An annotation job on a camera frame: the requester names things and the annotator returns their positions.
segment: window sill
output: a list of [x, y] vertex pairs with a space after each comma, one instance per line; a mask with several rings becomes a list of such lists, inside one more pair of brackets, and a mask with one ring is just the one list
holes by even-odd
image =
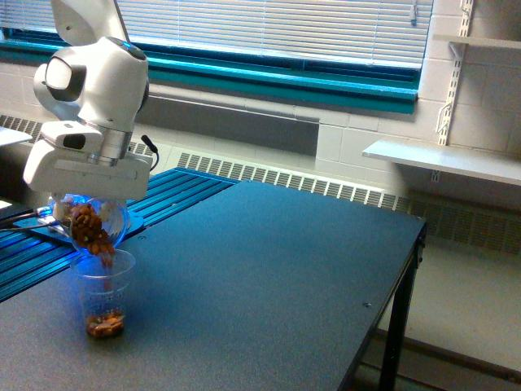
[[[13, 39], [0, 41], [0, 58], [43, 63], [63, 46]], [[323, 73], [291, 71], [260, 65], [239, 64], [212, 59], [187, 59], [145, 51], [150, 78], [182, 85], [203, 86], [220, 91], [274, 96], [280, 99], [335, 106], [364, 108], [412, 114], [417, 86], [390, 83], [367, 77], [327, 78]]]

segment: wall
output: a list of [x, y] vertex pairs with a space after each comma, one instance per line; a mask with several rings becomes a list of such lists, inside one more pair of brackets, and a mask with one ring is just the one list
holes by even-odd
[[[306, 107], [300, 102], [153, 85], [137, 133], [245, 160], [285, 165], [347, 178], [396, 191], [427, 191], [498, 207], [521, 209], [518, 188], [371, 160], [361, 151], [383, 136], [435, 143], [436, 117], [444, 105], [453, 55], [433, 33], [458, 33], [457, 0], [435, 0], [419, 101], [412, 116], [338, 107]], [[472, 35], [521, 39], [521, 2], [476, 0]], [[0, 64], [0, 109], [46, 119], [32, 93], [34, 68]], [[449, 141], [458, 146], [521, 156], [521, 52], [470, 48]], [[303, 140], [316, 142], [316, 159], [299, 153]]]

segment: shelf bracket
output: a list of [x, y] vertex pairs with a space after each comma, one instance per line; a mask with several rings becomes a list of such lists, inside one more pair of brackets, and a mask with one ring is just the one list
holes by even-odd
[[465, 55], [466, 44], [449, 42], [449, 47], [450, 47], [450, 50], [453, 51], [456, 61], [463, 61], [463, 56]]
[[[469, 28], [471, 26], [472, 11], [474, 10], [475, 0], [461, 0], [460, 7], [462, 9], [462, 23], [459, 29], [459, 37], [468, 37]], [[447, 145], [449, 140], [449, 131], [452, 124], [454, 106], [456, 105], [456, 97], [458, 94], [458, 87], [460, 76], [462, 75], [463, 60], [465, 59], [466, 44], [450, 42], [449, 47], [454, 53], [454, 67], [453, 74], [450, 78], [449, 91], [447, 93], [447, 100], [445, 105], [438, 112], [438, 121], [436, 123], [436, 133], [438, 134], [438, 144], [441, 146]], [[433, 178], [439, 181], [440, 175], [432, 173]]]
[[431, 171], [431, 182], [438, 183], [440, 181], [441, 172], [437, 169]]

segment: window blinds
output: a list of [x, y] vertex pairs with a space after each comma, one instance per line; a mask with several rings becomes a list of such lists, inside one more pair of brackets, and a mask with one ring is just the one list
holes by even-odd
[[[133, 42], [420, 68], [433, 0], [120, 0]], [[50, 0], [0, 0], [2, 25], [54, 31]]]

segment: table leg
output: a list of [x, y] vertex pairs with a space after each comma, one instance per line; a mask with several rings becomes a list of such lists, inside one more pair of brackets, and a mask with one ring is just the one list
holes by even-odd
[[392, 303], [391, 321], [387, 333], [385, 353], [383, 354], [382, 372], [380, 374], [379, 391], [392, 391], [400, 363], [401, 346], [405, 337], [405, 326], [409, 315], [410, 300], [413, 296], [414, 278], [418, 268], [418, 251], [409, 264], [404, 278], [401, 280]]

